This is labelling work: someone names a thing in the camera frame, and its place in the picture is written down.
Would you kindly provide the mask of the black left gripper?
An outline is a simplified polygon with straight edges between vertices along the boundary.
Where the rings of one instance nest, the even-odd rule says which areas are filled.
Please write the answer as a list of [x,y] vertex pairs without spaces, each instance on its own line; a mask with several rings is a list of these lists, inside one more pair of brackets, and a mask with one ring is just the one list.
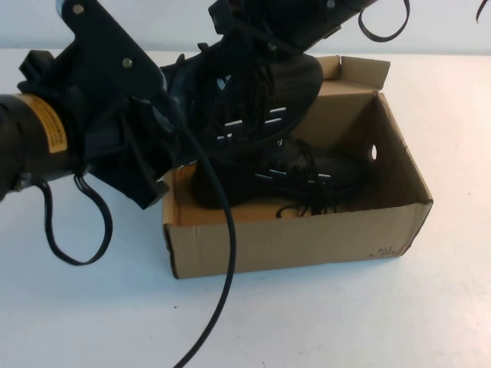
[[148,100],[127,98],[74,128],[70,174],[90,173],[142,209],[169,191],[159,182],[173,168],[173,125]]

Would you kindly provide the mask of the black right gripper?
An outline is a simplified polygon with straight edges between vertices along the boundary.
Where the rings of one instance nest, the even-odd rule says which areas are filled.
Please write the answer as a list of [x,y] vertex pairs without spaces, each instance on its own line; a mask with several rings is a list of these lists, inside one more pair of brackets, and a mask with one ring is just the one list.
[[295,40],[295,8],[280,1],[216,1],[208,13],[217,34],[242,37],[263,54],[297,55],[306,47]]

